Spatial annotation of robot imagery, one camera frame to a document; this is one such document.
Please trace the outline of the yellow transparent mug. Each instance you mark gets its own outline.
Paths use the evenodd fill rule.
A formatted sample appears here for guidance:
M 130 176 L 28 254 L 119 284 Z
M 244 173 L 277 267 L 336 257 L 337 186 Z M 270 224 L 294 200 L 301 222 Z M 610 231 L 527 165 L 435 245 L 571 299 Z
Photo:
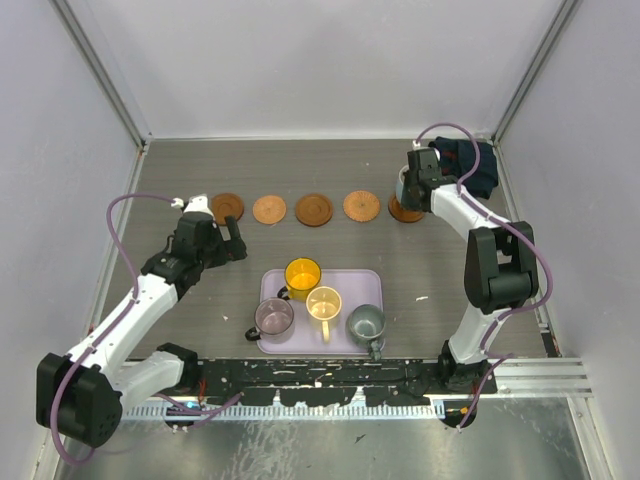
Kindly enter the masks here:
M 301 257 L 292 260 L 284 270 L 285 285 L 277 297 L 283 300 L 305 302 L 309 293 L 321 282 L 322 270 L 316 261 Z

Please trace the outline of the large woven rattan coaster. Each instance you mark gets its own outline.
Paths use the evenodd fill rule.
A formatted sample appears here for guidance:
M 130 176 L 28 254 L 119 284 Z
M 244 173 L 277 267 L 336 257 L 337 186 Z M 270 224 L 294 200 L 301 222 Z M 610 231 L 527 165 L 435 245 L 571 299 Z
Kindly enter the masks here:
M 372 221 L 380 212 L 380 201 L 376 195 L 366 190 L 349 193 L 343 201 L 343 210 L 348 218 L 364 223 Z

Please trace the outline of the grey metallic mug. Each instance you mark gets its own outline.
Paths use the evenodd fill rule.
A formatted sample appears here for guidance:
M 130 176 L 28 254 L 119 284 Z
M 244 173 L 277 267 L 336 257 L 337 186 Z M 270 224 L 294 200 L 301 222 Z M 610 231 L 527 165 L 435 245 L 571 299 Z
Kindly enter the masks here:
M 372 304 L 356 307 L 346 321 L 346 332 L 351 342 L 367 351 L 369 356 L 379 361 L 384 346 L 386 317 L 384 312 Z

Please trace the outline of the dark wooden coaster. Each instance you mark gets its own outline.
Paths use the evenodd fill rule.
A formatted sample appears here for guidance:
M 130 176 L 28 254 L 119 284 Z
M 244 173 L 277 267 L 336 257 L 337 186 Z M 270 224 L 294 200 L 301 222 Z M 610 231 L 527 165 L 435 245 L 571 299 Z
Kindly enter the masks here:
M 415 223 L 425 216 L 424 212 L 404 209 L 395 194 L 392 194 L 389 198 L 388 211 L 395 220 L 401 223 Z
M 308 227 L 321 227 L 333 216 L 334 208 L 331 200 L 320 193 L 302 196 L 295 205 L 296 219 Z
M 226 192 L 215 195 L 211 199 L 211 210 L 219 225 L 227 224 L 226 217 L 232 216 L 240 220 L 244 214 L 244 202 L 236 194 Z

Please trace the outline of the purple transparent mug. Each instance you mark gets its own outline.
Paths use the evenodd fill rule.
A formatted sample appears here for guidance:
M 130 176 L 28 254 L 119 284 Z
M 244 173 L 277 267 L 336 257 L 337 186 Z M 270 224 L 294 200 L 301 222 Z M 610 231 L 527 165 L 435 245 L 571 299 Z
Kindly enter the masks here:
M 291 304 L 287 300 L 271 297 L 257 306 L 254 324 L 244 336 L 250 342 L 280 344 L 292 336 L 294 327 L 294 310 Z

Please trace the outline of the lilac plastic tray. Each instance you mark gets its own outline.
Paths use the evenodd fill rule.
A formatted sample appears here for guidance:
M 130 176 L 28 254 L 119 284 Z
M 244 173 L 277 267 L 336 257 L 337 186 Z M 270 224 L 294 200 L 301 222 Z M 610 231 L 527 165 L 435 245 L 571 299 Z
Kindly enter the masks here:
M 346 330 L 351 312 L 362 304 L 383 309 L 381 280 L 368 269 L 326 269 L 322 273 L 321 286 L 335 289 L 342 298 L 342 309 L 330 325 L 330 341 L 325 343 L 322 329 L 309 316 L 304 302 L 291 301 L 294 311 L 293 333 L 285 341 L 265 338 L 257 341 L 258 348 L 266 354 L 283 356 L 325 355 L 356 357 L 367 356 L 367 349 L 354 344 Z

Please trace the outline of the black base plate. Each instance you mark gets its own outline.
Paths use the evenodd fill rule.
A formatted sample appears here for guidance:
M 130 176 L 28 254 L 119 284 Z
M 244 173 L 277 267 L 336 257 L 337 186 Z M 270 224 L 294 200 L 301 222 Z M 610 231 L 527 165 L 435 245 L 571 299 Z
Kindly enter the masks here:
M 422 359 L 216 359 L 199 363 L 196 384 L 207 400 L 240 394 L 243 406 L 346 406 L 357 393 L 367 407 L 420 406 L 432 395 L 495 393 L 493 380 L 480 385 L 489 367 Z

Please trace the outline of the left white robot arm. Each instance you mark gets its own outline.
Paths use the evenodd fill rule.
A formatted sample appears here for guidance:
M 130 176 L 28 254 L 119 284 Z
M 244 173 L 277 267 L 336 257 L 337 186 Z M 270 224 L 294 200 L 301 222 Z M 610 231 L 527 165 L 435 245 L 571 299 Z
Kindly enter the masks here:
M 114 434 L 122 415 L 165 389 L 178 396 L 200 384 L 196 352 L 173 343 L 134 367 L 124 363 L 150 330 L 196 285 L 202 273 L 247 256 L 237 221 L 229 235 L 209 213 L 186 212 L 163 250 L 149 258 L 131 292 L 82 342 L 64 355 L 47 354 L 36 372 L 36 420 L 59 443 L 71 438 L 96 449 Z

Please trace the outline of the small woven rattan coaster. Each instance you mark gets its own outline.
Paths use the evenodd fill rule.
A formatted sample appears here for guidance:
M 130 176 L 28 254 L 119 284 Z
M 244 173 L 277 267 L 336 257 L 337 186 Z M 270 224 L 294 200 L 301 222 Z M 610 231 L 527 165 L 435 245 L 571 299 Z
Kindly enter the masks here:
M 280 222 L 285 217 L 286 212 L 285 200 L 277 195 L 260 197 L 255 201 L 252 208 L 254 218 L 265 225 L 274 225 Z

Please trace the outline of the cream mug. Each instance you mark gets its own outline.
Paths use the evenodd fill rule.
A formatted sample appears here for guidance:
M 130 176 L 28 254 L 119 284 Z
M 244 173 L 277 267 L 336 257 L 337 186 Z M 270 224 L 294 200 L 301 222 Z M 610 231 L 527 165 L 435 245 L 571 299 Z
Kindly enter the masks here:
M 305 306 L 309 321 L 320 332 L 323 342 L 328 344 L 331 329 L 342 310 L 340 294 L 329 286 L 316 287 L 307 296 Z

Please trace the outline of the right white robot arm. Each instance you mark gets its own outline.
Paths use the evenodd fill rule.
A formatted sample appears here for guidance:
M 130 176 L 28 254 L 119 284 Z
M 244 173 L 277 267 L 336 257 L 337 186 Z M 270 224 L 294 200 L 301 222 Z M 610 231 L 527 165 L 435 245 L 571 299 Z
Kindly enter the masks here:
M 489 349 L 507 315 L 538 292 L 533 229 L 485 209 L 454 176 L 442 172 L 436 149 L 411 150 L 407 162 L 396 187 L 401 207 L 435 215 L 466 241 L 468 306 L 442 347 L 437 373 L 444 390 L 459 394 L 489 369 Z

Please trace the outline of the white and blue mug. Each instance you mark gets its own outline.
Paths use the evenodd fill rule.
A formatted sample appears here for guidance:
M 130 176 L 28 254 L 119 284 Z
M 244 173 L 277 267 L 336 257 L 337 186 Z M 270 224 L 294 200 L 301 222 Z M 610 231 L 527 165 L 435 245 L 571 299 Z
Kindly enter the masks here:
M 402 196 L 404 191 L 404 181 L 405 181 L 406 172 L 408 170 L 409 170 L 409 167 L 405 165 L 398 172 L 398 177 L 397 177 L 396 186 L 395 186 L 395 198 L 398 203 L 402 201 Z

